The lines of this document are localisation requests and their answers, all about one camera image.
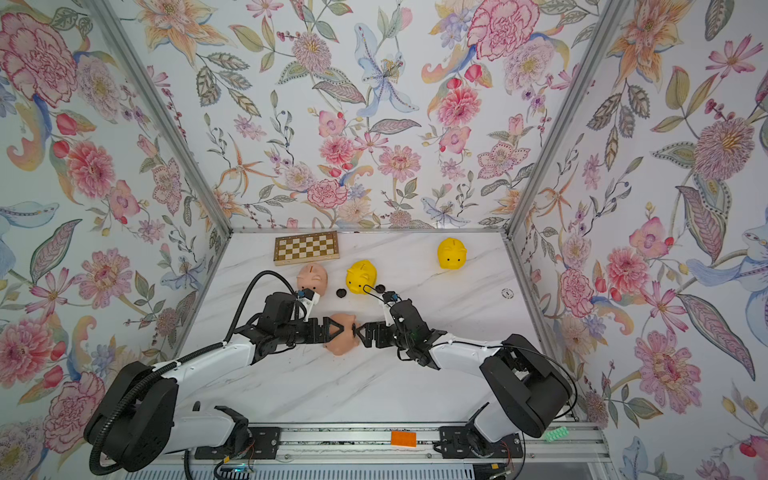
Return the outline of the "pink piggy bank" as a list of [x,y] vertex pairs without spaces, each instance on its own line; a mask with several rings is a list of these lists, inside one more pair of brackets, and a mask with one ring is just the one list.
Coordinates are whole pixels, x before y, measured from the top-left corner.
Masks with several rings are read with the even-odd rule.
[[318,263],[306,264],[297,276],[299,290],[311,290],[320,296],[326,294],[329,277],[326,269]]
[[330,342],[326,343],[325,348],[334,356],[343,356],[360,344],[358,337],[354,333],[354,328],[357,326],[356,316],[337,313],[332,315],[330,319],[341,325],[343,330]]

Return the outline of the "yellow piggy bank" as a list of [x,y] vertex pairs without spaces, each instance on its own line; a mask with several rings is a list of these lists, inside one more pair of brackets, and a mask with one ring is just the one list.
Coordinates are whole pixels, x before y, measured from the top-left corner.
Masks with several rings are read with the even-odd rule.
[[355,262],[346,273],[345,285],[350,293],[365,295],[377,283],[377,270],[369,260]]
[[467,262],[467,249],[460,240],[447,238],[438,246],[437,258],[442,269],[459,270]]

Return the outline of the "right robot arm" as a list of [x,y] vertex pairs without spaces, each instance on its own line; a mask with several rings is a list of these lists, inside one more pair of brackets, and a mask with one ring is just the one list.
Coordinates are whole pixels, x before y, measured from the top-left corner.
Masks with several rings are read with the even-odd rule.
[[498,342],[460,338],[429,327],[412,301],[391,292],[385,299],[385,319],[353,326],[352,333],[367,348],[394,348],[402,361],[483,378],[494,399],[466,424],[476,444],[494,444],[512,434],[540,438],[575,400],[566,374],[524,336]]

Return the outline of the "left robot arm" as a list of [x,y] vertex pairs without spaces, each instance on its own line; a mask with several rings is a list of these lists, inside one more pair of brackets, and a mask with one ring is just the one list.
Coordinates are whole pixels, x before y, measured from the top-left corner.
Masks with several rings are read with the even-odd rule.
[[134,361],[123,367],[83,433],[91,446],[90,472],[135,472],[162,455],[198,448],[227,455],[248,449],[254,440],[243,414],[222,403],[205,407],[194,396],[269,356],[344,333],[345,326],[330,317],[310,317],[319,299],[309,290],[272,294],[261,312],[221,341],[154,366]]

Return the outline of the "wooden chessboard box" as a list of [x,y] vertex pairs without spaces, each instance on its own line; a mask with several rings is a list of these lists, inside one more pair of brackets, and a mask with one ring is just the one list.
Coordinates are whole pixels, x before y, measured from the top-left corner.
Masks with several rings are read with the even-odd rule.
[[275,265],[335,260],[340,256],[338,235],[335,231],[279,237],[274,243]]

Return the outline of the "orange tag on rail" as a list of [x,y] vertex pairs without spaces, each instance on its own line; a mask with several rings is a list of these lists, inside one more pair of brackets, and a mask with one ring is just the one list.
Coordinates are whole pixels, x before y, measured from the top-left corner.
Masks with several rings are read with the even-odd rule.
[[390,445],[394,447],[416,448],[418,446],[417,434],[410,431],[392,431]]

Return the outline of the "green connector on rail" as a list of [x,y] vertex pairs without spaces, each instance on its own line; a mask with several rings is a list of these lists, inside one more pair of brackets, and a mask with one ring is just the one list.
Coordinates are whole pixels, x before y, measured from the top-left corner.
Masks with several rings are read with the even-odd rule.
[[557,427],[548,430],[544,435],[544,440],[546,442],[555,442],[567,438],[569,434],[570,432],[567,427]]

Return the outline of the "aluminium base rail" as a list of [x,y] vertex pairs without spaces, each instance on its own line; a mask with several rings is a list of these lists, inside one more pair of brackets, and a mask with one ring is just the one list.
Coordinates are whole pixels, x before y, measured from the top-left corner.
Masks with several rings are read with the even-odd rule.
[[[533,463],[607,463],[603,434],[590,423],[557,422],[567,438],[546,442],[512,434],[494,444],[478,445],[460,423],[262,423],[236,426],[229,434],[212,428],[175,425],[168,439],[157,429],[130,440],[127,447],[108,440],[104,456],[135,472],[167,456],[190,452],[197,460],[261,462],[402,463],[464,462],[519,467]],[[417,434],[416,448],[390,445],[392,431]]]

